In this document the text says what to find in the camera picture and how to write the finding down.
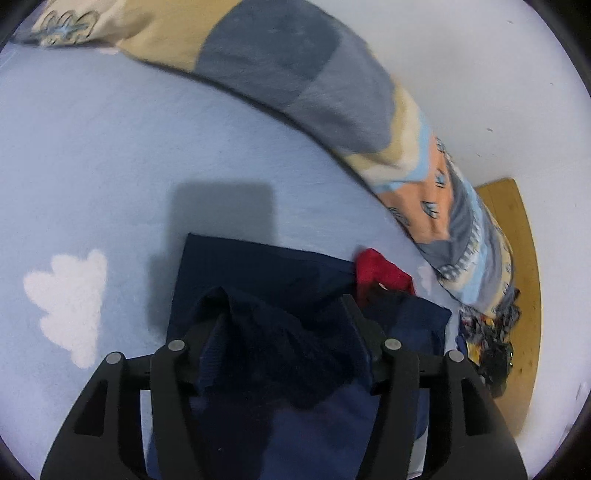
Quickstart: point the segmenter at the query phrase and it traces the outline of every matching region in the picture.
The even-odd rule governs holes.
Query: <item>wooden floor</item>
[[[542,303],[538,262],[530,224],[517,184],[513,179],[499,180],[476,189],[496,218],[511,244],[514,255],[515,286],[521,290],[517,305],[521,318],[511,332],[513,371],[505,394],[496,404],[513,435],[523,428],[534,391],[540,356]]]

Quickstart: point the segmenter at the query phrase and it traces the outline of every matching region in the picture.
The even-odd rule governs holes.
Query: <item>white cloud shape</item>
[[[53,272],[31,272],[23,279],[27,297],[47,312],[40,321],[41,331],[52,343],[71,352],[77,367],[92,367],[107,259],[100,250],[93,250],[86,259],[55,255],[51,269]]]

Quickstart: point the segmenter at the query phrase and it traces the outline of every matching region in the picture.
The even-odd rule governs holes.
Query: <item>red cloth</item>
[[[367,305],[368,294],[373,285],[381,283],[388,290],[404,290],[415,295],[413,278],[390,263],[373,248],[359,254],[355,261],[355,277],[357,279],[357,304]]]

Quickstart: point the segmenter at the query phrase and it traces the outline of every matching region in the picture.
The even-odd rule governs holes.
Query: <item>beige fabric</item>
[[[115,43],[140,31],[147,18],[125,17],[126,0],[54,0],[33,25],[33,33],[48,31],[42,46],[74,45],[93,40]],[[60,28],[78,26],[71,36]]]
[[[403,87],[395,82],[394,85],[396,110],[390,127],[390,145],[380,152],[356,153],[345,157],[345,161],[370,185],[402,180],[419,162],[420,110]]]
[[[199,51],[213,27],[239,0],[127,0],[125,16],[148,23],[118,47],[130,55],[192,72]]]

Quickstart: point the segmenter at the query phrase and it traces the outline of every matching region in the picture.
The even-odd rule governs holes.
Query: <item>navy blue clothing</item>
[[[379,397],[368,393],[365,345],[338,302],[354,292],[353,269],[310,252],[187,237],[168,338],[187,332],[195,308],[228,313],[204,348],[204,395],[191,405],[216,479],[355,478]],[[364,314],[409,348],[443,354],[448,310],[404,297]],[[420,398],[417,435],[428,418]]]

